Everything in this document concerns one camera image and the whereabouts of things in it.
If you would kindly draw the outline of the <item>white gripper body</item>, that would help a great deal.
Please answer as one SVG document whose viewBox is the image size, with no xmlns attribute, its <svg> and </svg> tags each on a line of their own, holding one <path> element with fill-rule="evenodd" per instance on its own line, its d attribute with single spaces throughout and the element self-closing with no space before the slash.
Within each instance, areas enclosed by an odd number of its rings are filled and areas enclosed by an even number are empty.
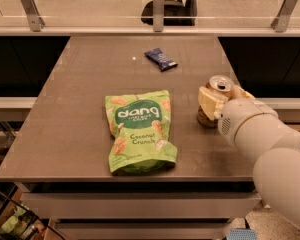
<svg viewBox="0 0 300 240">
<path fill-rule="evenodd" d="M 228 144 L 234 147 L 239 128 L 253 117 L 267 114 L 278 117 L 276 111 L 260 100 L 244 98 L 230 100 L 221 111 L 218 131 Z"/>
</svg>

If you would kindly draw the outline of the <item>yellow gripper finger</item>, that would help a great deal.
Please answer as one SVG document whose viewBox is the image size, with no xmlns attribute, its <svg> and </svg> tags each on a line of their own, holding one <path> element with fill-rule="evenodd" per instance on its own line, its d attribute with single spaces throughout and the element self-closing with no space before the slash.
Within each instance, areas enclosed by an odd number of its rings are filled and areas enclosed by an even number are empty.
<svg viewBox="0 0 300 240">
<path fill-rule="evenodd" d="M 238 85 L 235 85 L 233 88 L 233 99 L 240 99 L 240 98 L 245 98 L 245 99 L 254 99 L 254 96 L 247 92 L 246 90 L 244 90 L 243 88 L 241 88 Z"/>
<path fill-rule="evenodd" d="M 203 86 L 199 88 L 198 103 L 210 120 L 221 118 L 221 110 L 228 100 L 229 98 L 227 96 L 212 91 L 211 89 Z"/>
</svg>

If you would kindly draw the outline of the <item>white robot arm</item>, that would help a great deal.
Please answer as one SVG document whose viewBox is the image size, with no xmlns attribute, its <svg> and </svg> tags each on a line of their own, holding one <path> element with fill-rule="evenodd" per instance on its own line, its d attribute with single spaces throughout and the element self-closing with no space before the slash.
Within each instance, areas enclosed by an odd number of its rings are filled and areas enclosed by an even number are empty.
<svg viewBox="0 0 300 240">
<path fill-rule="evenodd" d="M 300 229 L 300 132 L 240 87 L 201 87 L 198 103 L 218 131 L 253 166 L 253 182 L 266 204 Z"/>
</svg>

